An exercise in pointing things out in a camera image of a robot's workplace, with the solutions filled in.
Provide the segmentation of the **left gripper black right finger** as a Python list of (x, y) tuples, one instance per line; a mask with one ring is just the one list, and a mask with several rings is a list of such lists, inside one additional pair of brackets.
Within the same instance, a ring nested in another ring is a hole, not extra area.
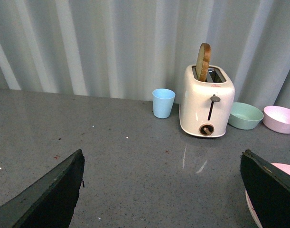
[(290, 175), (250, 150), (240, 173), (262, 227), (290, 228)]

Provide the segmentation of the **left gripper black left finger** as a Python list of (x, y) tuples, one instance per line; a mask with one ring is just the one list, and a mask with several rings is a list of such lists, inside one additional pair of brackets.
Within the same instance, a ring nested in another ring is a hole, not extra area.
[(0, 206), (0, 228), (67, 228), (84, 185), (85, 158), (77, 150)]

